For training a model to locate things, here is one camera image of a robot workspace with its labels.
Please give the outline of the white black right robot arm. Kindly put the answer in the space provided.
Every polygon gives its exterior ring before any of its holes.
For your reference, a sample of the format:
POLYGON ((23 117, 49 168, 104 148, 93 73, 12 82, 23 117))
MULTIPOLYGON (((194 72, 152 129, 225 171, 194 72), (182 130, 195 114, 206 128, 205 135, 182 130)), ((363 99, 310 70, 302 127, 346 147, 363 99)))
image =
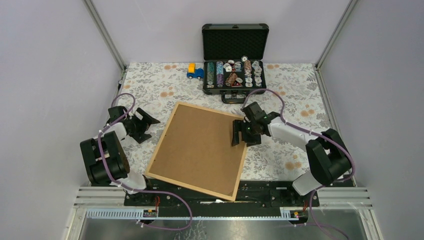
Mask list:
POLYGON ((245 142, 248 147, 260 145, 262 136, 288 142, 306 152, 309 170, 292 182, 287 191, 287 201, 293 206, 301 205, 307 194, 340 179, 354 169, 352 156, 339 133, 329 128, 318 133, 285 120, 281 113, 266 113, 257 102, 242 109, 244 118, 232 122, 234 147, 245 142))

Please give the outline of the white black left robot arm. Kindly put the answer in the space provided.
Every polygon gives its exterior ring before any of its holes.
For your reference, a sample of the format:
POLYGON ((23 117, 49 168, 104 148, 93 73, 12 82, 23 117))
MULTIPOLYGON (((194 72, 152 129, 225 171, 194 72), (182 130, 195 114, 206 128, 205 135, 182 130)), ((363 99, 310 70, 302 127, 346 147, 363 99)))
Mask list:
POLYGON ((108 113, 105 133, 100 138, 95 136, 80 143, 89 182, 94 187, 124 187, 131 194, 137 190, 136 199, 148 206, 154 202, 155 192, 147 187, 142 174, 131 170, 121 141, 130 137, 139 144, 145 142, 152 137, 146 131, 160 121, 141 108, 137 108, 134 115, 126 115, 124 106, 114 106, 108 113))

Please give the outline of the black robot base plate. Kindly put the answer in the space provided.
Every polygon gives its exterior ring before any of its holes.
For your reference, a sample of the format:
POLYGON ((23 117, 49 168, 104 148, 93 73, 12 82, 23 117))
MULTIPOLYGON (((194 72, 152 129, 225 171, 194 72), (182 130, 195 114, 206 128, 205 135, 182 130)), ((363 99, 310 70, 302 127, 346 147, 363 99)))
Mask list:
POLYGON ((88 210, 90 218, 136 220, 290 220, 306 218, 309 206, 346 207, 344 194, 353 182, 322 188, 313 195, 298 196, 289 181, 249 181, 239 183, 234 201, 179 187, 157 179, 147 182, 153 193, 126 194, 123 207, 88 210))

